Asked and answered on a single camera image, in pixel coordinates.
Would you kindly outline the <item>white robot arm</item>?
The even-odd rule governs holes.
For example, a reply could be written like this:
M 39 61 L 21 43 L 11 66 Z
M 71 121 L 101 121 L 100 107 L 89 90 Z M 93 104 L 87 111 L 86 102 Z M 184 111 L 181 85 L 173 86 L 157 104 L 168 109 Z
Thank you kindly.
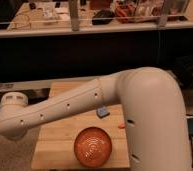
M 98 77 L 35 105 L 22 93 L 6 93 L 0 102 L 0 135 L 17 139 L 33 127 L 115 104 L 123 109 L 131 171 L 192 171 L 180 87 L 154 67 Z

